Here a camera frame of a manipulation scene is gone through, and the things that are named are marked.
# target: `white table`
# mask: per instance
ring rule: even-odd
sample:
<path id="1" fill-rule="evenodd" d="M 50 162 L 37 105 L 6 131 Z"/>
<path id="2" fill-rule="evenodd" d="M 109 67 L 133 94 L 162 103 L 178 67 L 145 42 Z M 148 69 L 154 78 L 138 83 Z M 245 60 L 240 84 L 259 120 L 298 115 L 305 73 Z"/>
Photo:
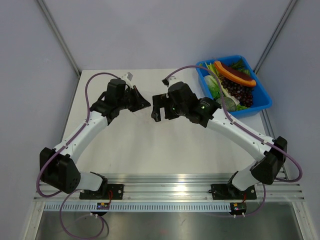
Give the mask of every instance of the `white table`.
<path id="1" fill-rule="evenodd" d="M 84 70 L 82 72 L 64 138 L 86 116 L 84 89 L 88 79 L 99 72 L 119 77 L 133 74 L 132 83 L 152 103 L 152 95 L 167 92 L 161 80 L 174 69 Z M 195 69 L 175 75 L 203 97 Z M 100 75 L 88 87 L 90 105 L 107 89 L 110 76 Z M 186 118 L 154 122 L 152 107 L 120 115 L 90 143 L 77 162 L 81 171 L 101 174 L 220 174 L 234 173 L 253 162 L 253 158 L 231 140 L 217 132 L 193 124 Z M 241 121 L 265 133 L 259 114 Z"/>

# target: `blue basket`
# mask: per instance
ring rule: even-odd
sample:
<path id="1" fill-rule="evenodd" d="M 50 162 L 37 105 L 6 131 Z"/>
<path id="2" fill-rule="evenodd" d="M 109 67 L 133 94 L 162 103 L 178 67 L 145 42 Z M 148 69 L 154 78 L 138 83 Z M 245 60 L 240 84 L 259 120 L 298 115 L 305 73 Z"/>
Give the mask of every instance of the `blue basket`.
<path id="1" fill-rule="evenodd" d="M 253 115 L 259 113 L 262 109 L 270 108 L 272 105 L 271 98 L 269 97 L 269 95 L 266 92 L 266 90 L 264 89 L 264 87 L 261 85 L 260 81 L 258 80 L 257 76 L 255 75 L 255 73 L 253 72 L 251 67 L 249 66 L 247 60 L 243 56 L 240 56 L 240 55 L 227 56 L 227 57 L 218 58 L 217 60 L 229 66 L 230 64 L 235 63 L 235 62 L 239 61 L 240 59 L 243 60 L 246 68 L 250 70 L 250 75 L 256 81 L 256 86 L 254 87 L 254 90 L 252 91 L 253 105 L 250 108 L 245 109 L 245 110 L 231 112 L 231 114 L 237 118 L 253 116 Z M 206 67 L 205 63 L 211 64 L 214 61 L 215 61 L 215 59 L 211 59 L 211 60 L 207 60 L 207 61 L 200 61 L 196 65 L 202 64 L 203 67 Z M 204 78 L 205 76 L 209 75 L 209 73 L 206 70 L 200 69 L 200 68 L 197 68 L 196 70 L 199 74 L 199 83 L 200 83 L 200 86 L 202 88 L 204 95 L 206 97 L 213 99 L 213 97 L 209 91 L 208 85 L 206 84 L 206 81 Z"/>

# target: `white wall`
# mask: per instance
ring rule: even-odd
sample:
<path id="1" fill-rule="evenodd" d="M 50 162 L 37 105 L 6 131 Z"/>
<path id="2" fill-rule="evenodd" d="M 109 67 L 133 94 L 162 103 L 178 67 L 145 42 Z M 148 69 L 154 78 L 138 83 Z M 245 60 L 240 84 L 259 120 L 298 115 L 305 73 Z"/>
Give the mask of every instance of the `white wall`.
<path id="1" fill-rule="evenodd" d="M 268 113 L 275 134 L 287 138 L 303 168 L 301 184 L 320 236 L 319 9 L 316 0 L 298 2 L 258 76 L 273 99 Z"/>
<path id="2" fill-rule="evenodd" d="M 77 78 L 32 0 L 0 7 L 0 235 L 21 237 L 39 153 L 59 141 Z"/>
<path id="3" fill-rule="evenodd" d="M 177 68 L 227 55 L 254 67 L 289 0 L 45 0 L 83 70 Z"/>

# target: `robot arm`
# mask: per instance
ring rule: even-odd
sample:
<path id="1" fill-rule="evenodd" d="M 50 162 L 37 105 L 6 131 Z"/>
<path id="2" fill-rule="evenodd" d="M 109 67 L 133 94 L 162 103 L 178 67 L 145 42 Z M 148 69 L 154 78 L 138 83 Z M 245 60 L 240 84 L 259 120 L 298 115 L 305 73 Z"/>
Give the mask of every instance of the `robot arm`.
<path id="1" fill-rule="evenodd" d="M 249 187 L 260 182 L 267 185 L 274 182 L 286 160 L 283 154 L 263 142 L 257 142 L 254 137 L 235 126 L 233 122 L 226 118 L 221 106 L 213 99 L 208 97 L 198 99 L 186 83 L 178 81 L 172 76 L 164 84 L 168 86 L 168 92 L 155 95 L 152 98 L 153 111 L 151 117 L 156 122 L 161 121 L 160 108 L 164 108 L 165 119 L 172 120 L 180 116 L 186 117 L 192 123 L 200 124 L 204 128 L 217 131 L 226 136 L 256 160 L 254 164 L 234 173 L 225 188 L 223 188 L 224 190 L 220 192 L 221 196 L 226 196 L 226 199 L 238 197 L 241 199 L 244 191 Z M 287 150 L 287 141 L 284 138 L 273 139 L 265 136 L 241 123 L 238 119 L 232 116 L 231 118 L 247 130 L 258 135 L 265 142 L 273 142 L 280 149 Z"/>
<path id="2" fill-rule="evenodd" d="M 44 170 L 41 180 L 67 194 L 76 189 L 94 192 L 95 196 L 105 196 L 108 180 L 92 172 L 79 172 L 76 163 L 90 142 L 119 115 L 121 110 L 135 112 L 151 104 L 146 101 L 136 86 L 132 86 L 131 73 L 122 79 L 112 79 L 107 90 L 90 107 L 89 120 L 84 122 L 66 139 L 53 149 L 44 148 L 40 153 L 40 169 L 62 147 L 65 147 Z"/>

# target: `purple cable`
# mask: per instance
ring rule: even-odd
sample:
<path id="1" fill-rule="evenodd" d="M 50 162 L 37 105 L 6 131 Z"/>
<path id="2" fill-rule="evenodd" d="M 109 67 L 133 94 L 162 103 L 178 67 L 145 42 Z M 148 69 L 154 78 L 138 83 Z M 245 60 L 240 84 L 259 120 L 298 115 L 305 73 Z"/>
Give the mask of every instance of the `purple cable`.
<path id="1" fill-rule="evenodd" d="M 90 214 L 85 214 L 85 215 L 82 215 L 82 216 L 80 216 L 80 217 L 78 217 L 76 220 L 74 220 L 71 224 L 69 224 L 68 226 L 64 226 L 66 229 L 68 229 L 69 227 L 71 227 L 72 225 L 74 225 L 74 224 L 76 224 L 78 221 L 80 221 L 81 219 L 85 219 L 85 218 L 87 218 L 87 217 L 91 217 L 91 215 Z M 107 230 L 107 232 L 106 232 L 106 237 L 109 235 L 109 231 L 110 231 L 110 229 L 109 229 L 109 225 L 108 225 L 108 223 L 107 223 L 107 221 L 105 220 L 105 219 L 103 219 L 103 222 L 104 222 L 104 224 L 105 224 L 105 226 L 106 226 L 106 230 Z M 58 231 L 52 231 L 54 234 L 58 234 L 58 233 L 61 233 L 61 232 L 64 232 L 65 230 L 62 228 L 61 230 L 58 230 Z"/>
<path id="2" fill-rule="evenodd" d="M 181 67 L 175 71 L 173 71 L 172 73 L 170 73 L 165 79 L 169 79 L 172 75 L 176 74 L 177 72 L 183 70 L 183 69 L 189 69 L 189 68 L 198 68 L 198 69 L 203 69 L 203 70 L 206 70 L 208 73 L 210 73 L 215 79 L 216 79 L 216 82 L 218 83 L 218 86 L 219 86 L 219 91 L 220 91 L 220 96 L 223 96 L 223 91 L 222 91 L 222 87 L 221 87 L 221 84 L 220 84 L 220 80 L 218 78 L 218 76 L 212 72 L 211 70 L 203 67 L 203 66 L 197 66 L 197 65 L 189 65 L 189 66 L 184 66 L 184 67 Z M 225 99 L 222 97 L 221 98 L 221 102 L 222 102 L 222 109 L 224 111 L 224 114 L 225 116 L 228 118 L 228 120 L 230 122 L 233 121 L 233 119 L 230 117 L 228 111 L 227 111 L 227 107 L 226 107 L 226 103 L 225 103 Z M 255 135 L 253 132 L 249 131 L 248 129 L 246 129 L 245 127 L 243 127 L 242 125 L 240 125 L 239 123 L 237 122 L 234 122 L 233 123 L 234 125 L 236 125 L 238 128 L 240 128 L 241 130 L 243 130 L 245 133 L 249 134 L 250 136 L 252 136 L 253 138 L 257 139 L 258 141 L 260 142 L 264 142 L 264 140 L 262 138 L 260 138 L 259 136 Z M 301 178 L 302 178 L 302 175 L 303 175 L 303 171 L 302 171 L 302 168 L 301 166 L 299 165 L 299 163 L 292 157 L 290 156 L 288 153 L 286 153 L 285 151 L 283 151 L 282 149 L 280 149 L 279 147 L 267 142 L 266 143 L 269 147 L 277 150 L 278 152 L 282 153 L 283 155 L 285 155 L 288 159 L 291 160 L 291 162 L 293 162 L 293 164 L 298 168 L 298 171 L 299 171 L 299 175 L 297 178 L 295 179 L 292 179 L 292 180 L 287 180 L 287 179 L 282 179 L 282 178 L 275 178 L 276 180 L 280 181 L 280 182 L 286 182 L 286 183 L 295 183 L 297 181 L 299 181 Z"/>
<path id="3" fill-rule="evenodd" d="M 59 150 L 56 151 L 55 154 L 52 155 L 52 157 L 49 158 L 49 160 L 43 165 L 43 167 L 41 168 L 39 174 L 38 174 L 38 177 L 36 178 L 36 191 L 37 193 L 43 197 L 43 198 L 51 198 L 59 193 L 61 193 L 62 191 L 59 190 L 53 194 L 50 194 L 50 195 L 45 195 L 41 190 L 40 190 L 40 179 L 41 179 L 41 176 L 42 174 L 44 173 L 45 169 L 47 168 L 47 166 L 52 162 L 52 160 L 59 154 L 62 152 L 62 150 L 64 150 L 80 133 L 81 131 L 86 127 L 87 125 L 87 122 L 89 121 L 89 118 L 90 118 L 90 105 L 89 105 L 89 98 L 88 98 L 88 85 L 89 83 L 91 82 L 91 80 L 93 78 L 95 78 L 96 76 L 99 76 L 99 75 L 110 75 L 114 78 L 119 78 L 118 76 L 112 74 L 112 73 L 109 73 L 109 72 L 99 72 L 99 73 L 96 73 L 94 74 L 93 76 L 91 76 L 88 80 L 88 82 L 86 83 L 85 85 L 85 88 L 84 88 L 84 96 L 85 96 L 85 103 L 86 103 L 86 120 L 85 120 L 85 123 L 80 127 L 80 129 L 70 138 L 69 141 L 66 142 L 65 146 L 61 147 Z"/>
<path id="4" fill-rule="evenodd" d="M 70 237 L 72 237 L 72 238 L 81 239 L 81 240 L 94 240 L 94 239 L 98 238 L 98 237 L 102 234 L 102 232 L 103 232 L 103 230 L 104 230 L 104 228 L 105 228 L 105 224 L 108 226 L 106 220 L 105 220 L 103 217 L 101 217 L 101 216 L 99 216 L 99 215 L 96 216 L 96 217 L 98 217 L 98 218 L 101 220 L 102 227 L 101 227 L 101 230 L 98 232 L 97 235 L 91 236 L 91 237 L 79 237 L 79 236 L 73 235 L 72 233 L 70 233 L 70 232 L 67 230 L 67 228 L 66 228 L 65 225 L 64 225 L 64 222 L 62 221 L 62 208 L 64 207 L 64 204 L 65 204 L 65 202 L 67 201 L 67 199 L 68 199 L 72 194 L 74 194 L 76 191 L 78 191 L 78 190 L 75 190 L 75 191 L 73 191 L 72 193 L 70 193 L 68 196 L 66 196 L 66 198 L 63 200 L 63 202 L 62 202 L 62 204 L 61 204 L 61 206 L 60 206 L 60 209 L 59 209 L 59 219 L 60 219 L 61 227 L 62 227 L 62 229 L 65 231 L 65 233 L 68 234 L 68 235 L 69 235 Z"/>

